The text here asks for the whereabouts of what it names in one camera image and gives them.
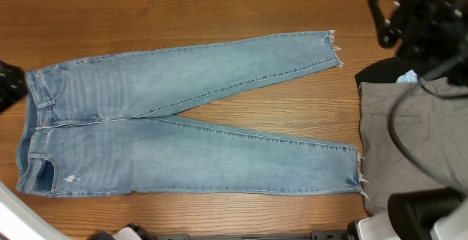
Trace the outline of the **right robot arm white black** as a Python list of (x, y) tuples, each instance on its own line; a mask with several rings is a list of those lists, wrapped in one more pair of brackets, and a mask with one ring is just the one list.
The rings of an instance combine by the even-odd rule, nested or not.
[(361, 70), (365, 207), (351, 239), (467, 237), (467, 0), (368, 0), (383, 48)]

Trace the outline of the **grey folded trousers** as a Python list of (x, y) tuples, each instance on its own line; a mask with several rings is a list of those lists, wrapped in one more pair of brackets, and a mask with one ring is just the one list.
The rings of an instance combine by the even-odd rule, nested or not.
[[(370, 214), (386, 210), (392, 194), (441, 186), (408, 161), (388, 134), (390, 107), (409, 87), (411, 83), (360, 84), (361, 169)], [(400, 141), (421, 163), (462, 187), (467, 186), (467, 100), (445, 96), (466, 92), (444, 78), (430, 81), (399, 106), (394, 120)]]

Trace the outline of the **black folded garment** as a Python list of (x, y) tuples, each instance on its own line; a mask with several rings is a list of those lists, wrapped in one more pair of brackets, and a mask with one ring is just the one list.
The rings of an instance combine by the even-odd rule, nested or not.
[(398, 57), (378, 61), (355, 75), (358, 86), (362, 82), (412, 83), (416, 82), (417, 78), (416, 72)]

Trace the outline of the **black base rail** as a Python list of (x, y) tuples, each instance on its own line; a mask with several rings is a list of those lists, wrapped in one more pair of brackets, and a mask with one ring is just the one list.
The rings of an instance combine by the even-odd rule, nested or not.
[(140, 225), (128, 224), (112, 235), (115, 240), (355, 240), (358, 239), (347, 230), (316, 230), (306, 234), (253, 234), (253, 235), (216, 235), (190, 236), (188, 234), (155, 235)]

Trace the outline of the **light blue denim jeans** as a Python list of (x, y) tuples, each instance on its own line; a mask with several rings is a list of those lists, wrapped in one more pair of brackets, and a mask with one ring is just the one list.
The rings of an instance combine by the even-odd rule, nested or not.
[(352, 144), (209, 124), (181, 112), (339, 65), (333, 31), (92, 56), (26, 73), (20, 192), (360, 192)]

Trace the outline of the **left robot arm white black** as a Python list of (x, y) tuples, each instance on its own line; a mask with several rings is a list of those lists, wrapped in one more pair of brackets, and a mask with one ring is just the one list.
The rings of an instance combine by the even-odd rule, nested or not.
[[(19, 67), (1, 63), (1, 111), (5, 111), (28, 94), (24, 71)], [(2, 239), (67, 239), (63, 233), (46, 223), (4, 184), (1, 185), (1, 238)], [(144, 240), (151, 239), (134, 225), (128, 225), (112, 235), (104, 231), (92, 234), (91, 240)]]

